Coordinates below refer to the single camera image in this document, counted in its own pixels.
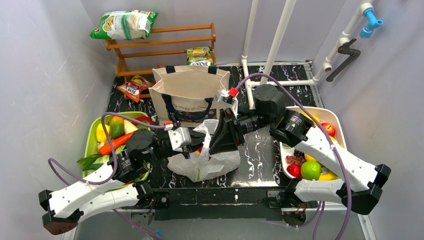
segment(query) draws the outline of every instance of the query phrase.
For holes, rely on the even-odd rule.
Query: blue valve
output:
[[[361,38],[367,39],[371,37],[374,32],[374,29],[380,27],[383,24],[383,20],[377,19],[376,16],[374,16],[374,12],[371,8],[365,10],[363,12],[363,15],[368,18],[368,24],[362,28],[362,31],[360,31],[359,36]]]

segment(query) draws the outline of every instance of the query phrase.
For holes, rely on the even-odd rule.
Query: black handle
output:
[[[162,99],[165,102],[166,110],[168,111],[169,115],[172,118],[171,120],[174,121],[174,122],[178,121],[177,118],[181,118],[181,119],[185,119],[185,120],[191,120],[191,121],[197,121],[197,120],[203,119],[209,113],[209,110],[211,109],[212,103],[214,101],[213,97],[205,98],[204,101],[207,102],[207,107],[206,107],[206,110],[203,112],[203,114],[200,115],[200,116],[188,117],[188,116],[185,116],[185,115],[177,112],[177,110],[174,108],[174,106],[172,104],[171,95],[162,93]]]
[[[353,62],[359,55],[361,55],[361,51],[357,49],[350,48],[350,46],[356,42],[356,38],[353,38],[350,42],[343,44],[337,50],[339,54],[349,55],[349,57],[340,64],[328,77],[327,82],[332,82],[334,78],[345,69],[351,62]]]

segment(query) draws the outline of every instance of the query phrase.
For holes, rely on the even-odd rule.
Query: black marble table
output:
[[[219,67],[229,71],[230,87],[235,87],[243,78],[241,66]],[[264,66],[249,66],[249,73],[261,73]],[[307,80],[307,74],[303,65],[274,65],[271,74],[279,81],[290,79]],[[123,78],[116,78],[110,94],[107,106],[108,112],[141,111],[148,114],[156,124],[155,108],[150,98],[141,99],[139,103],[125,100],[124,95],[118,91],[117,86],[124,83]],[[309,86],[288,86],[286,89],[303,105],[315,107],[315,101]],[[244,86],[237,96],[240,106],[248,107],[248,99]],[[293,106],[291,100],[287,100],[287,106]],[[163,159],[152,162],[152,172],[149,175],[149,184],[152,189],[161,188],[243,188],[243,187],[275,187],[286,186],[289,179],[282,172],[280,164],[279,143],[270,137],[268,128],[262,128],[245,135],[244,146],[239,148],[241,163],[239,168],[228,174],[200,182],[192,182],[187,177],[175,174],[167,168],[168,160]]]

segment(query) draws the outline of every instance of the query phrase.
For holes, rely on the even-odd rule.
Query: pipe elbow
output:
[[[374,32],[374,29],[380,27],[383,24],[383,20],[377,19],[374,15],[373,9],[367,9],[363,12],[363,15],[368,19],[368,24],[362,28],[359,36],[361,38],[369,38]]]

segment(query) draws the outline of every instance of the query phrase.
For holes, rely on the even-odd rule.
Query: white basket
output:
[[[287,109],[294,110],[299,113],[303,111],[298,106],[288,106]],[[305,106],[304,107],[310,114],[317,116],[322,123],[331,123],[335,127],[335,136],[334,138],[344,149],[347,150],[345,136],[343,136],[342,127],[340,126],[339,118],[334,114],[334,112],[327,110],[325,108]],[[295,149],[289,146],[284,146],[282,142],[279,143],[280,155],[281,155],[281,167],[284,174],[290,178],[294,179],[295,177],[287,172],[287,167],[289,166],[286,162],[286,156],[292,156]]]

